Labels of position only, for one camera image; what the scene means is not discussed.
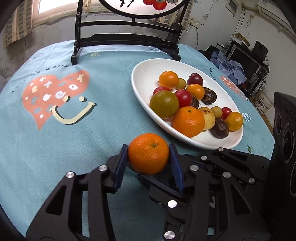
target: air conditioner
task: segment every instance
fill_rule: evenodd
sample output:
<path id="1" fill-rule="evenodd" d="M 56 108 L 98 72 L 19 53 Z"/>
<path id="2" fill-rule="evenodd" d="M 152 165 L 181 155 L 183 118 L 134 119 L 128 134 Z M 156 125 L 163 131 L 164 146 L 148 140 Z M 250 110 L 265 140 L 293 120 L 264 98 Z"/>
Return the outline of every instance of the air conditioner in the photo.
<path id="1" fill-rule="evenodd" d="M 259 0 L 257 3 L 259 14 L 277 25 L 282 31 L 296 40 L 296 33 L 293 31 L 284 14 L 271 0 Z"/>

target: plate of fruit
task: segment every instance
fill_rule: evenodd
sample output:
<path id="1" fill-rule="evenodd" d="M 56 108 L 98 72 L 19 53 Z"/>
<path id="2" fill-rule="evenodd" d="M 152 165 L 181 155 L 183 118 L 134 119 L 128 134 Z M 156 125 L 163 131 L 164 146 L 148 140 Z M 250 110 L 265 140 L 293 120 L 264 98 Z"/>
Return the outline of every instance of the plate of fruit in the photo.
<path id="1" fill-rule="evenodd" d="M 191 146 L 233 148 L 243 117 L 226 91 L 202 71 L 170 59 L 149 59 L 131 74 L 134 94 L 166 132 Z"/>

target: white bucket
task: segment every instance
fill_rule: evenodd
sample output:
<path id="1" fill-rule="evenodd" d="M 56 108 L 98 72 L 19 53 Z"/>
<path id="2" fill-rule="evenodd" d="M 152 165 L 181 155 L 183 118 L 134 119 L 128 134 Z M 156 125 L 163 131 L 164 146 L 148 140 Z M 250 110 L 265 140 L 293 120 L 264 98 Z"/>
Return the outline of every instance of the white bucket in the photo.
<path id="1" fill-rule="evenodd" d="M 255 98 L 255 106 L 262 114 L 265 114 L 273 106 L 273 103 L 263 91 L 260 91 Z"/>

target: red cherry tomato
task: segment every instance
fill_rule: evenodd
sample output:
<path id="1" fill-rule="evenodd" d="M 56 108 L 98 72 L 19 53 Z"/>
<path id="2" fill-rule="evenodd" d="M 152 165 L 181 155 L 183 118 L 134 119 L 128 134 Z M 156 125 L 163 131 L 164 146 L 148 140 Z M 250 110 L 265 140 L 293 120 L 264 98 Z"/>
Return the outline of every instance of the red cherry tomato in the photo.
<path id="1" fill-rule="evenodd" d="M 175 92 L 175 95 L 177 96 L 179 100 L 179 108 L 182 108 L 184 106 L 190 106 L 192 103 L 192 95 L 187 90 L 177 90 Z"/>
<path id="2" fill-rule="evenodd" d="M 168 87 L 164 87 L 164 86 L 160 86 L 160 87 L 157 87 L 154 91 L 153 91 L 153 94 L 154 95 L 155 93 L 157 93 L 158 91 L 161 91 L 161 90 L 167 90 L 167 91 L 170 91 L 170 89 Z"/>
<path id="3" fill-rule="evenodd" d="M 161 11 L 166 8 L 167 2 L 163 0 L 155 0 L 153 7 L 155 10 Z"/>
<path id="4" fill-rule="evenodd" d="M 146 5 L 152 5 L 155 2 L 155 0 L 143 0 L 143 3 Z"/>
<path id="5" fill-rule="evenodd" d="M 228 107 L 223 107 L 222 112 L 223 112 L 223 114 L 221 117 L 223 120 L 226 120 L 227 116 L 232 112 L 232 110 L 229 109 Z"/>

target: orange cherry tomato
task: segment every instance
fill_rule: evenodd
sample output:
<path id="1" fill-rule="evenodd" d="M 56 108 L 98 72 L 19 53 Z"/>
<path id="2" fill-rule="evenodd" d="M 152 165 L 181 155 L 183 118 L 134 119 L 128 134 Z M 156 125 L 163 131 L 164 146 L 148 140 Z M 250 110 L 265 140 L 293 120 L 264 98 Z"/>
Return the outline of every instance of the orange cherry tomato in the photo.
<path id="1" fill-rule="evenodd" d="M 242 127 L 244 120 L 241 113 L 234 111 L 227 116 L 225 122 L 230 131 L 237 131 Z"/>
<path id="2" fill-rule="evenodd" d="M 204 88 L 198 84 L 188 85 L 186 90 L 198 100 L 201 100 L 205 95 Z"/>
<path id="3" fill-rule="evenodd" d="M 179 77 L 173 71 L 164 71 L 158 78 L 160 86 L 168 87 L 169 89 L 174 89 L 179 84 Z"/>

